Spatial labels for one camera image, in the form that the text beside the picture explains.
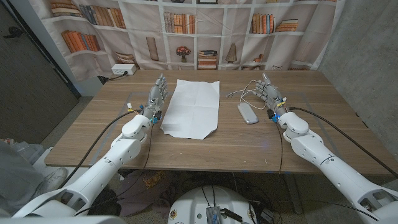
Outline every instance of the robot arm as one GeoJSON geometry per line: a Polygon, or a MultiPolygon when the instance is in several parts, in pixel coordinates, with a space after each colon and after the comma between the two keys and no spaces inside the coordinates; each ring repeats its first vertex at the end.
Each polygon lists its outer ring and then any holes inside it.
{"type": "Polygon", "coordinates": [[[163,74],[151,88],[142,115],[136,115],[122,128],[122,133],[112,142],[111,149],[74,183],[40,195],[21,208],[13,218],[27,215],[41,217],[71,217],[91,207],[113,175],[121,166],[135,158],[141,144],[147,139],[146,131],[162,115],[161,107],[167,97],[167,83],[163,74]]]}
{"type": "Polygon", "coordinates": [[[263,74],[257,90],[266,99],[269,117],[285,129],[284,139],[292,144],[294,153],[317,166],[330,182],[348,199],[364,223],[376,223],[396,216],[398,192],[378,186],[363,177],[350,165],[324,146],[322,138],[308,128],[308,123],[288,111],[285,99],[263,74]]]}

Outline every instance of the gray wall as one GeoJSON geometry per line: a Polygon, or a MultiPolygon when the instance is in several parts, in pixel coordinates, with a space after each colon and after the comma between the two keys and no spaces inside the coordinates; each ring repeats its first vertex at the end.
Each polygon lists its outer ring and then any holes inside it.
{"type": "Polygon", "coordinates": [[[318,70],[398,160],[398,1],[346,1],[318,70]]]}
{"type": "Polygon", "coordinates": [[[82,96],[95,96],[96,93],[103,86],[102,83],[96,77],[85,80],[83,82],[78,82],[76,80],[75,76],[70,70],[69,65],[65,61],[61,52],[58,50],[58,47],[55,45],[55,42],[52,40],[50,34],[45,29],[43,23],[40,21],[39,17],[37,17],[37,14],[33,10],[33,7],[30,5],[29,1],[10,0],[10,2],[17,9],[22,18],[24,18],[25,22],[32,29],[32,31],[35,33],[35,35],[41,41],[47,51],[51,54],[54,60],[58,63],[63,72],[65,72],[69,80],[74,84],[80,94],[82,96]]]}

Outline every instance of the white paper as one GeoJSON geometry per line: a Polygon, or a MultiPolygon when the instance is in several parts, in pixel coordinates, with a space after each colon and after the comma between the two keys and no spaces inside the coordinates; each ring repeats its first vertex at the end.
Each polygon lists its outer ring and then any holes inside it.
{"type": "Polygon", "coordinates": [[[160,128],[176,138],[204,139],[217,129],[220,81],[177,80],[160,128]]]}

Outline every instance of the curtain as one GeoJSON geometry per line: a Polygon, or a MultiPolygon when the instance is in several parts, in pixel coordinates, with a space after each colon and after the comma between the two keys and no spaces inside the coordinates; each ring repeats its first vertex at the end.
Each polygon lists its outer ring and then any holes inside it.
{"type": "Polygon", "coordinates": [[[345,0],[29,0],[77,80],[139,69],[316,70],[345,0]]]}

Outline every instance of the power outlet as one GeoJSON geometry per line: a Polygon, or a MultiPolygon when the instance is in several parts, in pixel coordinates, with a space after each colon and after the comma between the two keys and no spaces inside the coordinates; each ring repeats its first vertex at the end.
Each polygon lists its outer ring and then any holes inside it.
{"type": "Polygon", "coordinates": [[[112,67],[112,72],[115,75],[123,75],[127,71],[128,75],[133,75],[137,70],[134,64],[115,64],[112,67]]]}

